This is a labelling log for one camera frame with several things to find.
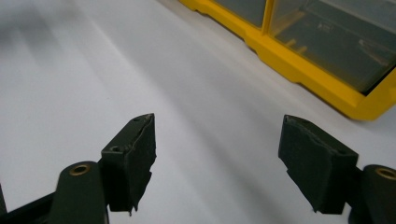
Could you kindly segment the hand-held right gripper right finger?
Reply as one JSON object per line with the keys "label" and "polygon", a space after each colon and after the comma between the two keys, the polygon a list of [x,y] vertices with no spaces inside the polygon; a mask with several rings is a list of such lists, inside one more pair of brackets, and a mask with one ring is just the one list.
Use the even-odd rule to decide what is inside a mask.
{"label": "hand-held right gripper right finger", "polygon": [[347,182],[358,153],[314,123],[286,115],[283,118],[278,157],[313,210],[341,214],[347,201]]}

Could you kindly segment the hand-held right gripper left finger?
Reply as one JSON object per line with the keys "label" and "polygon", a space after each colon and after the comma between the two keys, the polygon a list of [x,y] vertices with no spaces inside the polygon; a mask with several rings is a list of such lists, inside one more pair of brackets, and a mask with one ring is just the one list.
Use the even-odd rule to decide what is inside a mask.
{"label": "hand-held right gripper left finger", "polygon": [[138,209],[156,160],[155,116],[131,119],[102,149],[99,165],[112,212]]}

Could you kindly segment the yellow and black organizer box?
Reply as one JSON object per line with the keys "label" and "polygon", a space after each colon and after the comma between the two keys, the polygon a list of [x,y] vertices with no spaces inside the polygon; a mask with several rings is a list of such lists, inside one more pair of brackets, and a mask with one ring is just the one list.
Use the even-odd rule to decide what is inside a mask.
{"label": "yellow and black organizer box", "polygon": [[214,0],[178,0],[213,18],[241,37],[258,57],[287,80],[313,92],[350,119],[375,120],[396,105],[396,68],[368,95],[363,95],[269,35],[275,0],[266,0],[262,26],[255,26]]}

